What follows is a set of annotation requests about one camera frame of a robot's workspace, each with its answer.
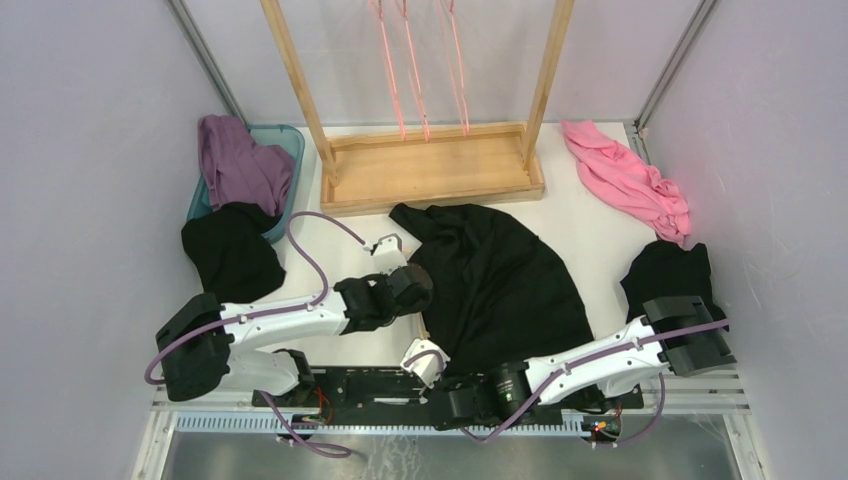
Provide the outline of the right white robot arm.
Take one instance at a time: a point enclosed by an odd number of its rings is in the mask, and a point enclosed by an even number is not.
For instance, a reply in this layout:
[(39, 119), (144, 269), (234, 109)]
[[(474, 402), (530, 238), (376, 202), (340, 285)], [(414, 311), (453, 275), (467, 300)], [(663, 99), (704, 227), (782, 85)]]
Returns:
[(502, 364), (440, 382), (427, 395), (439, 431), (533, 424), (536, 410), (578, 393), (602, 408), (664, 371), (691, 377), (735, 363), (716, 320), (698, 296), (661, 297), (617, 332), (558, 354)]

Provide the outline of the black pleated skirt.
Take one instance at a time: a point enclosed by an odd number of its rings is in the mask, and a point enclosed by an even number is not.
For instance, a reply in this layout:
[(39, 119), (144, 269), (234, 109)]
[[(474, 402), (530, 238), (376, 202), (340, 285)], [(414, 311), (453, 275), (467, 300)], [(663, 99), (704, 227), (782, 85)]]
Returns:
[(389, 217), (421, 243), (411, 261), (433, 281), (423, 320), (451, 358), (446, 374), (484, 373), (593, 341), (564, 261), (510, 214), (398, 204)]

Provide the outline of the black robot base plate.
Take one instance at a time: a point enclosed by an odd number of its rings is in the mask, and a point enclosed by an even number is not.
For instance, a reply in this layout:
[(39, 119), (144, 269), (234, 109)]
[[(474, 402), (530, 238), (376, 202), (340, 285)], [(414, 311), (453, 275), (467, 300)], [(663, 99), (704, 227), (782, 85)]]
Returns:
[[(442, 405), (429, 403), (428, 389), (411, 373), (398, 367), (316, 367), (305, 382), (274, 399), (281, 408), (318, 408), (331, 426), (439, 426)], [(557, 403), (535, 407), (520, 425), (554, 425), (562, 410), (603, 415), (619, 408), (637, 410), (645, 406), (642, 389), (633, 387), (618, 397), (606, 397), (591, 385)]]

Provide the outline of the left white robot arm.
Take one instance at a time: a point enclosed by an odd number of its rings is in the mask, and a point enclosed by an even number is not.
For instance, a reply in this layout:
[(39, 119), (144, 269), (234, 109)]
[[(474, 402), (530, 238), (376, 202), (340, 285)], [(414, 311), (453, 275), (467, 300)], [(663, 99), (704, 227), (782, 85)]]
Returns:
[(325, 292), (267, 303), (221, 303), (212, 293), (191, 298), (155, 336), (158, 354), (148, 383), (172, 402), (214, 391), (263, 391), (291, 406), (307, 404), (315, 382), (304, 353), (270, 346), (317, 336), (372, 332), (425, 310), (433, 281), (418, 265), (337, 282)]

